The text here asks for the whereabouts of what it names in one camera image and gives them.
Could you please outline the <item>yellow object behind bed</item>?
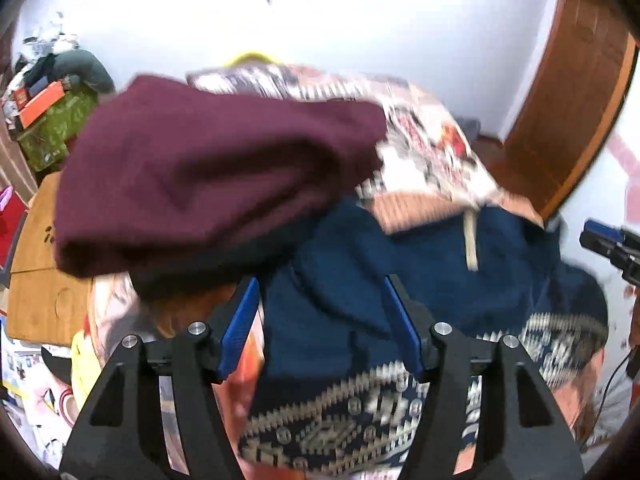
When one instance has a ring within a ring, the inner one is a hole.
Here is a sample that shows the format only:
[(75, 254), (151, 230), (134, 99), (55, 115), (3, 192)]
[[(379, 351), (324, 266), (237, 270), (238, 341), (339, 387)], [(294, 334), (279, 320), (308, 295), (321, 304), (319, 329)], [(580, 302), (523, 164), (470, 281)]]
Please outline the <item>yellow object behind bed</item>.
[(278, 64), (278, 61), (260, 52), (245, 52), (236, 56), (235, 58), (232, 58), (230, 62), (224, 64), (224, 67), (238, 67), (243, 65), (258, 64)]

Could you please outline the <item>green box with clutter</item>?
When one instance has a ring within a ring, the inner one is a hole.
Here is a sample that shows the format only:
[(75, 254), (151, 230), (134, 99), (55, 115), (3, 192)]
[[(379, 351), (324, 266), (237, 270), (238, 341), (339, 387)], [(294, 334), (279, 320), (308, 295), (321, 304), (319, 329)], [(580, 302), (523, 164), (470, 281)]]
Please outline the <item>green box with clutter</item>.
[(111, 75), (87, 50), (50, 52), (33, 61), (21, 56), (1, 105), (9, 137), (29, 169), (38, 174), (66, 159), (100, 97), (114, 91)]

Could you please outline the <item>red bag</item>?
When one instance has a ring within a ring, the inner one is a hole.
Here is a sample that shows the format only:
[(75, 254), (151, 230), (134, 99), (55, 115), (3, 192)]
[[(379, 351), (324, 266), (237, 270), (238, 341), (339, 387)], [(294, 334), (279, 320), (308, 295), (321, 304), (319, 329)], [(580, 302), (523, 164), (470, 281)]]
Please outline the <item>red bag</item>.
[(0, 210), (0, 264), (1, 285), (9, 287), (11, 266), (17, 240), (27, 214), (27, 207), (13, 186), (1, 191)]

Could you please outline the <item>cardboard box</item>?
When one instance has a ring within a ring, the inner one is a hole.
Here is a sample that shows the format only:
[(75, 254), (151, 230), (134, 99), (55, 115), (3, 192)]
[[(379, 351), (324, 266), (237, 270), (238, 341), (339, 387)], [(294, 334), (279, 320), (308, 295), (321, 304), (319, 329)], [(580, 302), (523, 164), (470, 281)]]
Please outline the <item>cardboard box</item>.
[(58, 270), (53, 224), (60, 175), (41, 182), (18, 238), (11, 266), (6, 333), (35, 344), (68, 346), (85, 326), (92, 281)]

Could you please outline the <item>brown wooden door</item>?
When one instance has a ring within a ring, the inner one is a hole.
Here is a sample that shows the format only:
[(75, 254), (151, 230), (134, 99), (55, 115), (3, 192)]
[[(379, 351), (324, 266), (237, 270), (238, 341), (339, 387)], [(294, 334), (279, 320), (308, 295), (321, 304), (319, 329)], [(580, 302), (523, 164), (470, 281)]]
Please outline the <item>brown wooden door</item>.
[(637, 46), (606, 0), (558, 0), (536, 77), (506, 143), (514, 192), (548, 218), (610, 133)]

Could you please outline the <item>yellow cloth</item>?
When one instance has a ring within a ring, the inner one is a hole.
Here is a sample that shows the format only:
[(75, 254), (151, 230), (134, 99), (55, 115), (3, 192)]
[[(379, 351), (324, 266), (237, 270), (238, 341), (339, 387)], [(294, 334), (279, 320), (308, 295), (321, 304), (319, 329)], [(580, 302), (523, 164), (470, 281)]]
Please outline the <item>yellow cloth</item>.
[(72, 374), (70, 374), (72, 383), (70, 385), (77, 407), (81, 410), (102, 372), (100, 361), (94, 352), (89, 335), (78, 332), (73, 336), (70, 346), (70, 360), (72, 361)]

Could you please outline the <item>dark navy folded garment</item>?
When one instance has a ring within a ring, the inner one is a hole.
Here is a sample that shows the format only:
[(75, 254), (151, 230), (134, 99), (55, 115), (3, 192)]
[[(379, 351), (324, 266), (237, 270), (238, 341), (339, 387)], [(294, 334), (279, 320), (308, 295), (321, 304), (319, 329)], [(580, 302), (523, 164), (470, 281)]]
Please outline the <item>dark navy folded garment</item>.
[(244, 276), (264, 278), (293, 257), (322, 218), (313, 214), (233, 247), (207, 248), (189, 258), (130, 272), (132, 287), (142, 301), (150, 302), (238, 284)]

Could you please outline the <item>navy patterned hooded garment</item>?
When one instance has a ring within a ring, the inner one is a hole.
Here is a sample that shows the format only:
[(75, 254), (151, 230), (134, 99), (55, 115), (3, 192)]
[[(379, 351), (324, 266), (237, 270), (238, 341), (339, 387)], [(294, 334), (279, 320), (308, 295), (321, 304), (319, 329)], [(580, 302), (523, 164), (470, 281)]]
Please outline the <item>navy patterned hooded garment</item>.
[(553, 393), (608, 340), (559, 233), (497, 207), (387, 234), (338, 205), (262, 290), (265, 364), (238, 450), (323, 477), (582, 473)]

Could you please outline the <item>printed orange bed blanket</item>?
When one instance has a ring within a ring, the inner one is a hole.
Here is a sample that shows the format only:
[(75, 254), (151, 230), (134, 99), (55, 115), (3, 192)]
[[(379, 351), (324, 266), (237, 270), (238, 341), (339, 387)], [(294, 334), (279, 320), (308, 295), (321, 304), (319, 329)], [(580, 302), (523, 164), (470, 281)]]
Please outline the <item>printed orange bed blanket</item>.
[[(395, 234), (469, 211), (500, 208), (503, 200), (503, 190), (446, 107), (408, 82), (262, 64), (231, 67), (209, 74), (201, 86), (189, 87), (305, 102), (353, 99), (382, 107), (387, 129), (376, 147), (381, 167), (352, 192), (315, 212), (322, 214), (320, 222), (349, 202), (375, 218), (383, 232)], [(173, 315), (180, 323), (168, 337), (147, 342), (129, 334), (116, 342), (68, 440), (64, 472), (81, 479), (170, 479), (175, 477), (171, 451), (178, 444), (183, 448), (185, 479), (318, 476), (255, 464), (238, 450), (265, 364), (262, 290), (271, 277), (256, 278), (260, 304), (239, 365), (226, 380), (216, 372), (216, 324), (240, 282), (150, 302), (137, 294), (143, 307)], [(171, 381), (177, 417), (171, 443), (160, 436), (163, 403), (158, 381), (164, 377)]]

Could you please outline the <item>maroon folded garment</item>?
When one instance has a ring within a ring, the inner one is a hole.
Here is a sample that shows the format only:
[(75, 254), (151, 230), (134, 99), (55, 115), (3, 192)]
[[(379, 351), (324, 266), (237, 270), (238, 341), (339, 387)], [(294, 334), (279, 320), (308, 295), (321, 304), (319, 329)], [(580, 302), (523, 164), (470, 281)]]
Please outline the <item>maroon folded garment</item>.
[(98, 106), (56, 196), (78, 278), (228, 249), (326, 209), (381, 167), (378, 104), (215, 94), (143, 75)]

